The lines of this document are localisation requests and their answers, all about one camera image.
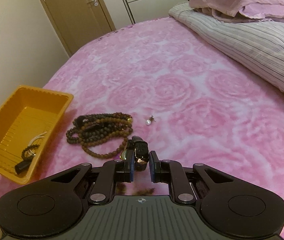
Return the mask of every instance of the door handle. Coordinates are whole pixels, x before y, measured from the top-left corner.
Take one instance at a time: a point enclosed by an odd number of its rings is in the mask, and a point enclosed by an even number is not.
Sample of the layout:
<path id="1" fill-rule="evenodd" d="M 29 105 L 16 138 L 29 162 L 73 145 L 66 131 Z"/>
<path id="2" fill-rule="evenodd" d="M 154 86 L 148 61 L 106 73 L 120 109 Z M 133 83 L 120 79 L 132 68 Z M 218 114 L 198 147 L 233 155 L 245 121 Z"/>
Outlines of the door handle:
<path id="1" fill-rule="evenodd" d="M 89 1 L 89 2 L 87 2 L 86 4 L 90 4 L 90 3 L 94 3 L 94 6 L 98 6 L 99 5 L 99 3 L 97 2 L 97 0 L 91 0 L 91 1 Z"/>

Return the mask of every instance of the metal bolt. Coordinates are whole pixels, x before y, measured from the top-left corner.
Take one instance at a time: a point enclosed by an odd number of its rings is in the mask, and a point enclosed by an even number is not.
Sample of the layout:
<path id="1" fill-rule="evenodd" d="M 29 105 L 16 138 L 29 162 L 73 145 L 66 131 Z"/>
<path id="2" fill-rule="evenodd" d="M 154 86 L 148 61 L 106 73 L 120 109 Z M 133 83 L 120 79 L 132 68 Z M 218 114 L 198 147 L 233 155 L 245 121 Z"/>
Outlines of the metal bolt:
<path id="1" fill-rule="evenodd" d="M 178 199 L 184 202 L 188 202 L 193 199 L 193 196 L 188 193 L 183 193 L 183 194 L 178 195 Z"/>
<path id="2" fill-rule="evenodd" d="M 96 194 L 91 195 L 90 198 L 95 202 L 100 202 L 100 201 L 105 200 L 106 196 L 101 193 L 96 193 Z"/>

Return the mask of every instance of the earring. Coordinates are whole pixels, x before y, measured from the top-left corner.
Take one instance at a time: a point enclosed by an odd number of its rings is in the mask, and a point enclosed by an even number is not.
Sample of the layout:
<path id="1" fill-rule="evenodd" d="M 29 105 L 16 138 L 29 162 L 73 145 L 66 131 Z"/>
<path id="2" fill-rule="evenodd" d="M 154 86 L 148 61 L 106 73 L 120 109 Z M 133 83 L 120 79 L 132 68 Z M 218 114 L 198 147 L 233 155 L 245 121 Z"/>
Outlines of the earring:
<path id="1" fill-rule="evenodd" d="M 148 120 L 145 121 L 145 124 L 150 125 L 153 121 L 155 122 L 153 116 L 151 116 Z"/>

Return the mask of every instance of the brown bead necklace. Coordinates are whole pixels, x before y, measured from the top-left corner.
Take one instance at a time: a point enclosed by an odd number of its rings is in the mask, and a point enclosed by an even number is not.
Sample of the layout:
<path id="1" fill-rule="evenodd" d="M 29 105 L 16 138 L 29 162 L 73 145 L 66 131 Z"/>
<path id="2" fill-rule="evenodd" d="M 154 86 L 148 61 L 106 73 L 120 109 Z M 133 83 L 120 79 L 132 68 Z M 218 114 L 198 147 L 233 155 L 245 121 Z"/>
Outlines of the brown bead necklace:
<path id="1" fill-rule="evenodd" d="M 127 137 L 133 132 L 132 121 L 132 116 L 123 113 L 80 115 L 73 121 L 74 127 L 66 132 L 66 141 L 69 144 L 81 144 L 82 149 L 92 157 L 110 159 L 124 151 Z M 97 154 L 88 149 L 106 143 L 113 137 L 124 138 L 113 152 Z"/>

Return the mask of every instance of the bed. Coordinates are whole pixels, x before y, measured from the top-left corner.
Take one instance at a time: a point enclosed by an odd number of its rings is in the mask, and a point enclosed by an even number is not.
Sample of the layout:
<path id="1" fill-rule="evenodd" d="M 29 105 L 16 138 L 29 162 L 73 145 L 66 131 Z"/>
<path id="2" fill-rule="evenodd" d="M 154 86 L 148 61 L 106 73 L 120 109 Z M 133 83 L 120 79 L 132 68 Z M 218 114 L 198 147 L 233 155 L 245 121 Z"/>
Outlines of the bed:
<path id="1" fill-rule="evenodd" d="M 133 116 L 133 135 L 159 159 L 205 163 L 284 199 L 284 93 L 172 17 L 138 23 L 83 46 L 45 86 L 74 95 L 33 181 L 79 163 L 101 166 L 65 133 L 82 114 Z M 156 122 L 145 124 L 151 115 Z M 95 149 L 113 151 L 120 140 Z M 137 172 L 125 194 L 167 194 Z M 0 197 L 20 187 L 0 175 Z"/>

